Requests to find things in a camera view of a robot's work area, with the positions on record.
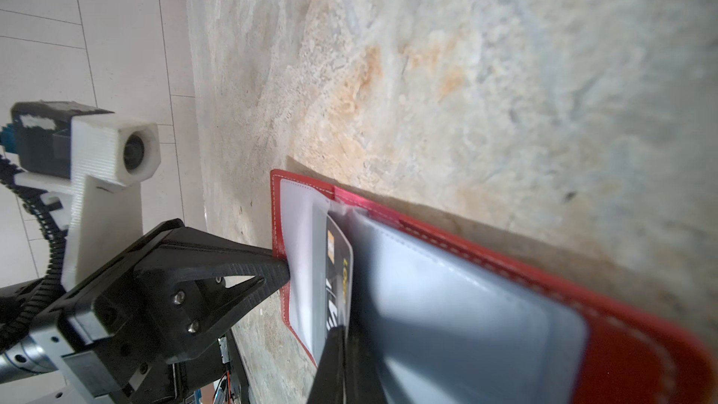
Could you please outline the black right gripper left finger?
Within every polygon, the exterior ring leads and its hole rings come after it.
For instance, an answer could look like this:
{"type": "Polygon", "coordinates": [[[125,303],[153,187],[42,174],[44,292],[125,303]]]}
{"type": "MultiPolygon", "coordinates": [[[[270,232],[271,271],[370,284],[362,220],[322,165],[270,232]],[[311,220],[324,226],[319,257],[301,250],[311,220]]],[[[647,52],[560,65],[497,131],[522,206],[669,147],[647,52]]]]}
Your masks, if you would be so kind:
{"type": "Polygon", "coordinates": [[[333,327],[327,335],[325,348],[307,400],[308,404],[343,404],[345,376],[345,327],[333,327]]]}

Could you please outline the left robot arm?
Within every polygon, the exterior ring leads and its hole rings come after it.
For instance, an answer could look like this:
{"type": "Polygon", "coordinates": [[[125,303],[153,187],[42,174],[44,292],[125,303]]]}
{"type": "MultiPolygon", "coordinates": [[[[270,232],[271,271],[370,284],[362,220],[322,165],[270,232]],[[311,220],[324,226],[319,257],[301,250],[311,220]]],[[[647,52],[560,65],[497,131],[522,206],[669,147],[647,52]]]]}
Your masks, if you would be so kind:
{"type": "Polygon", "coordinates": [[[269,249],[163,222],[3,342],[1,379],[59,371],[72,402],[181,403],[224,373],[220,340],[289,278],[269,249]]]}

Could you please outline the black vip credit card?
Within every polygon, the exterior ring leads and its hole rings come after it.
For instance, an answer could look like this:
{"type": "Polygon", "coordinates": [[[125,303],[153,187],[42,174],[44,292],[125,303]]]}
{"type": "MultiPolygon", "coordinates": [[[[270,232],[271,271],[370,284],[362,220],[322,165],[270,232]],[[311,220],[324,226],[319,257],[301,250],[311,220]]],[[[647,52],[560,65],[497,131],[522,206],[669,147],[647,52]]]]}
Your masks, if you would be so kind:
{"type": "Polygon", "coordinates": [[[330,215],[326,219],[326,329],[349,327],[353,282],[353,247],[330,215]]]}

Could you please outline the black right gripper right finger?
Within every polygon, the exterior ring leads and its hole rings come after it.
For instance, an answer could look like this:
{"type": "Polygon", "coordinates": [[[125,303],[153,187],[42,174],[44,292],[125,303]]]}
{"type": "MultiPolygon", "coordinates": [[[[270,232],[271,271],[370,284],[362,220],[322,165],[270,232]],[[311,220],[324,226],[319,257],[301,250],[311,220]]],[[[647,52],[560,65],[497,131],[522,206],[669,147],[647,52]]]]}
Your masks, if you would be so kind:
{"type": "Polygon", "coordinates": [[[352,323],[345,342],[344,390],[348,404],[386,404],[378,372],[378,361],[368,335],[352,323]]]}

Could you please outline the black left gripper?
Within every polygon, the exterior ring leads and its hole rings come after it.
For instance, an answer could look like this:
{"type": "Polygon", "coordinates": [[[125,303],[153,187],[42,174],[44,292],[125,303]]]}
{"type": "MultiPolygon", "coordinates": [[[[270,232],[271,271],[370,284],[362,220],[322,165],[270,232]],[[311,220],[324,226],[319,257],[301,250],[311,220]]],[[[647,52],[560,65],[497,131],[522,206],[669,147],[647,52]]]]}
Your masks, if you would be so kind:
{"type": "Polygon", "coordinates": [[[31,339],[81,402],[172,402],[179,387],[168,364],[203,355],[289,282],[271,250],[183,226],[159,224],[31,323],[31,339]]]}

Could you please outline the red leather card holder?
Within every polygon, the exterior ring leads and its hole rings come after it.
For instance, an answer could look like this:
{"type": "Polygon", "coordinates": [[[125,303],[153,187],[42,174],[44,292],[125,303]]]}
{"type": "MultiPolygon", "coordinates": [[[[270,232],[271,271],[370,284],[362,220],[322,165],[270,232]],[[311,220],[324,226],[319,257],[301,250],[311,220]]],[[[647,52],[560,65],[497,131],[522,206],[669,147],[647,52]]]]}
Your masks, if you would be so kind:
{"type": "Polygon", "coordinates": [[[282,319],[313,363],[326,219],[353,247],[351,321],[392,403],[709,403],[717,365],[676,325],[346,189],[271,172],[282,319]]]}

